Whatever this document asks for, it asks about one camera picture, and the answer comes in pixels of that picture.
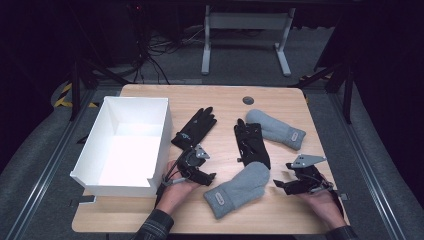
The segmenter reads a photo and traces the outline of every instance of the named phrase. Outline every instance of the white cardboard box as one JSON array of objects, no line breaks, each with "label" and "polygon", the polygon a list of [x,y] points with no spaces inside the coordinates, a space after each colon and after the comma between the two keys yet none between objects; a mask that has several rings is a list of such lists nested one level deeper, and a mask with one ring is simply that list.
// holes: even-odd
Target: white cardboard box
[{"label": "white cardboard box", "polygon": [[167,98],[105,97],[70,176],[96,196],[153,197],[171,132]]}]

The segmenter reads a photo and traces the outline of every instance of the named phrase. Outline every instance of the glove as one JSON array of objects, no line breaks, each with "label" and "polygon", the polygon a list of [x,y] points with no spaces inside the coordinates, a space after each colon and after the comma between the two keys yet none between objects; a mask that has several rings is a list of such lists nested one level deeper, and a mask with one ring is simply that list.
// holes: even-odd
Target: glove
[{"label": "glove", "polygon": [[204,111],[203,108],[199,109],[183,129],[177,132],[171,142],[182,150],[199,144],[216,123],[215,115],[211,114],[212,109],[212,107],[208,107]]},{"label": "glove", "polygon": [[252,109],[247,113],[246,122],[261,124],[265,139],[282,143],[296,151],[302,146],[303,138],[306,135],[305,131],[293,128],[258,109]]},{"label": "glove", "polygon": [[262,138],[261,125],[259,123],[244,124],[240,118],[234,126],[237,146],[241,159],[246,167],[251,162],[261,162],[271,169],[271,162]]},{"label": "glove", "polygon": [[253,162],[230,181],[205,192],[203,197],[211,207],[215,218],[220,219],[244,204],[262,197],[269,176],[269,169],[264,164]]}]

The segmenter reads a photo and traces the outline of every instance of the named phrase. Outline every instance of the gray mitten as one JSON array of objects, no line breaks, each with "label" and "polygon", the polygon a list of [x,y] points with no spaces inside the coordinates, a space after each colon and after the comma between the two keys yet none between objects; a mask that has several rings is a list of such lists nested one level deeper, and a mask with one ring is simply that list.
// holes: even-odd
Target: gray mitten
[{"label": "gray mitten", "polygon": [[294,150],[300,149],[306,135],[305,131],[293,128],[258,109],[252,109],[247,113],[246,122],[261,124],[262,136],[265,139],[282,143]]},{"label": "gray mitten", "polygon": [[264,195],[269,169],[263,163],[249,163],[233,179],[203,195],[216,219]]}]

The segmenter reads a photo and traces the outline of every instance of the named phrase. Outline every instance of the person's arm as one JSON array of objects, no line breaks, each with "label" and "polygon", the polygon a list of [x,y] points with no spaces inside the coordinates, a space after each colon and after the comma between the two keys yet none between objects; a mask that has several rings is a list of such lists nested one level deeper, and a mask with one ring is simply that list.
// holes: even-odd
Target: person's arm
[{"label": "person's arm", "polygon": [[330,228],[326,237],[328,240],[357,240],[359,237],[344,220],[339,208],[329,191],[319,191],[314,194],[302,193],[296,196],[303,199]]},{"label": "person's arm", "polygon": [[[175,161],[169,162],[167,170]],[[181,178],[180,173],[175,173],[172,179]],[[168,186],[163,192],[162,198],[156,208],[138,230],[135,240],[164,240],[174,225],[171,215],[184,202],[187,196],[200,185],[194,182],[182,182]]]}]

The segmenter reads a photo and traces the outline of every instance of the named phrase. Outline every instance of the wooden table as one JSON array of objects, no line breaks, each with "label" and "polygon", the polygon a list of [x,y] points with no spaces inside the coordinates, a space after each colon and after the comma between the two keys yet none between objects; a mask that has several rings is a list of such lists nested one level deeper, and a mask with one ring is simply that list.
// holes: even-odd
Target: wooden table
[{"label": "wooden table", "polygon": [[[211,157],[201,170],[216,172],[217,175],[209,187],[196,189],[173,215],[175,225],[171,233],[320,234],[328,230],[303,201],[296,196],[287,196],[272,181],[294,180],[293,171],[288,170],[285,163],[293,162],[300,153],[325,155],[301,90],[247,86],[126,85],[121,96],[169,98],[173,136],[199,108],[213,107],[218,122],[201,142]],[[254,99],[252,105],[243,103],[242,99],[246,96]],[[265,195],[216,220],[203,193],[230,180],[243,169],[243,164],[236,160],[240,155],[233,127],[238,118],[244,119],[253,108],[304,130],[306,137],[299,151],[265,140],[272,167]],[[180,154],[181,150],[172,146],[170,160],[177,159]],[[334,183],[327,162],[318,163],[316,167]],[[79,205],[72,228],[77,232],[135,232],[150,214],[154,201],[154,198],[97,197],[95,203]]]}]

